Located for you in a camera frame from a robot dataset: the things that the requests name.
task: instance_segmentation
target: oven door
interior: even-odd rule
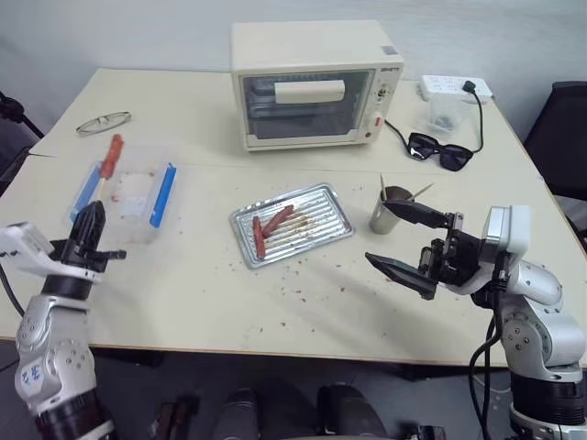
[[[352,142],[374,70],[243,77],[250,147]]]

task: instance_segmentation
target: toaster oven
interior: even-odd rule
[[[232,80],[245,149],[373,142],[403,67],[374,20],[233,25]]]

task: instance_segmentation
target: white power strip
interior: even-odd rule
[[[472,94],[462,90],[466,81],[475,83],[475,92],[479,96],[482,104],[485,104],[493,96],[487,83],[482,78],[471,78],[467,76],[440,76],[440,75],[422,75],[419,88],[422,98],[429,101],[435,95],[452,95],[458,97],[461,101],[475,104],[475,98]]]

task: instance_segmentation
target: oven window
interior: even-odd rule
[[[245,77],[243,88],[249,134],[258,139],[346,135],[351,129],[357,128],[365,93],[371,87],[372,73],[328,71]],[[284,83],[278,87],[293,86],[292,90],[295,90],[296,84],[293,83],[298,82],[305,82],[317,89],[320,89],[321,84],[325,87],[335,84],[344,93],[333,99],[325,97],[326,102],[300,103],[304,100],[302,97],[278,104],[280,99],[276,98],[275,84]],[[324,94],[316,95],[318,101],[321,95]]]

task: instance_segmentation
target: wall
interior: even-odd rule
[[[481,76],[524,138],[551,83],[587,79],[585,0],[0,0],[0,90],[42,129],[96,67],[229,69],[236,21],[379,19],[404,77]]]

